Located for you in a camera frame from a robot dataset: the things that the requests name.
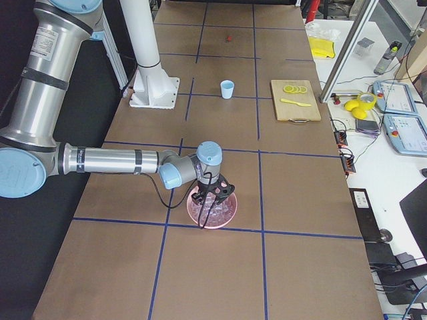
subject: metal pole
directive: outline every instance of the metal pole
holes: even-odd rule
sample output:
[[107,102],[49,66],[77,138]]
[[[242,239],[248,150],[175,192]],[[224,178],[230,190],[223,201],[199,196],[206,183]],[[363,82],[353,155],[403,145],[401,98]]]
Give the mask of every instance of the metal pole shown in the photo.
[[362,33],[365,23],[369,21],[372,12],[378,3],[378,0],[365,0],[360,8],[359,14],[353,22],[352,28],[348,33],[347,39],[338,55],[334,67],[326,81],[322,94],[319,97],[320,102],[325,103],[332,94],[332,90],[341,74],[342,68],[347,62],[348,57],[353,52],[357,40]]

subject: dark background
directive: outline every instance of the dark background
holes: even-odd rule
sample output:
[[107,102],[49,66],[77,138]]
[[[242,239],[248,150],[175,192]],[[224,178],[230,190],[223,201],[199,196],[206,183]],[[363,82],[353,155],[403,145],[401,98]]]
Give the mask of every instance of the dark background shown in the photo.
[[[27,63],[38,26],[34,0],[0,1],[0,110]],[[118,0],[104,10],[119,52],[133,56]],[[133,61],[124,59],[127,74]],[[100,147],[120,98],[102,42],[83,42],[53,137],[72,145]],[[0,127],[8,124],[13,102]],[[21,199],[0,197],[0,319],[30,319],[88,174],[50,177],[36,193]]]

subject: white table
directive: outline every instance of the white table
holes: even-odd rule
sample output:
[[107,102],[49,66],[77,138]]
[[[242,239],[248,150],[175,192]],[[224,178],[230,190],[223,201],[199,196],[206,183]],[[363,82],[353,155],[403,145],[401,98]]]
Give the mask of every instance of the white table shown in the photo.
[[[335,41],[337,57],[352,26],[352,21],[315,20],[315,23],[321,29],[337,29],[341,32],[340,38]],[[376,80],[393,79],[397,66],[379,77],[375,77],[376,75],[373,73],[376,64],[388,47],[388,43],[375,22],[367,23],[360,38],[363,37],[375,41],[371,53],[363,59],[352,54],[343,68],[338,82],[351,81],[358,77],[370,78],[337,84],[334,87],[334,92],[337,89],[357,89],[366,92],[369,85]],[[315,62],[320,81],[324,84],[332,70],[335,59],[315,59]],[[390,66],[393,67],[396,64],[397,60],[395,59]],[[411,91],[414,99],[419,101],[420,97],[413,87]],[[346,124],[347,128],[354,129],[355,121],[351,114],[344,109],[345,102],[346,100],[342,99],[340,105],[335,105],[332,101],[329,101],[330,113],[333,119],[339,119]],[[420,104],[417,104],[417,108],[424,122],[427,122],[427,108]],[[380,121],[373,112],[370,112],[368,119]],[[342,128],[337,122],[335,122],[335,125],[337,128]],[[348,147],[356,158],[373,141],[372,138],[354,131],[348,132],[347,140]],[[379,228],[387,229],[393,234],[393,241],[390,246],[395,255],[407,252],[415,258],[422,257],[402,214],[399,202],[423,182],[425,178],[421,175],[420,170],[425,167],[427,167],[427,158],[403,156],[395,152],[383,129],[377,140],[357,161],[357,173],[348,177],[348,187],[365,188],[367,190]],[[402,313],[404,311],[405,306],[389,304],[385,294],[379,293],[378,296],[384,313]]]

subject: sticker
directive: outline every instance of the sticker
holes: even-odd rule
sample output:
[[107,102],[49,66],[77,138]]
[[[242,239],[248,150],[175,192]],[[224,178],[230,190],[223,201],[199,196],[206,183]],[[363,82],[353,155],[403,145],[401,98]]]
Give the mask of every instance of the sticker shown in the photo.
[[355,191],[354,199],[356,200],[356,204],[358,208],[369,208],[369,204],[368,204],[368,200],[366,198],[365,192]]
[[38,27],[30,55],[50,61],[55,50],[58,32]]

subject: brown table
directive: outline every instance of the brown table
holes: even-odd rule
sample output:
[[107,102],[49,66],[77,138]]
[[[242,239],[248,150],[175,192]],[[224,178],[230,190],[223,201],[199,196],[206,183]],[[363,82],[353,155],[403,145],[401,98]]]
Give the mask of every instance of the brown table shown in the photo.
[[[186,155],[217,141],[238,212],[200,230],[146,177],[93,174],[34,319],[381,319],[327,106],[307,125],[274,115],[271,79],[320,94],[300,10],[166,1],[155,31],[181,78],[175,109],[123,99],[105,147]],[[175,203],[185,190],[161,194]]]

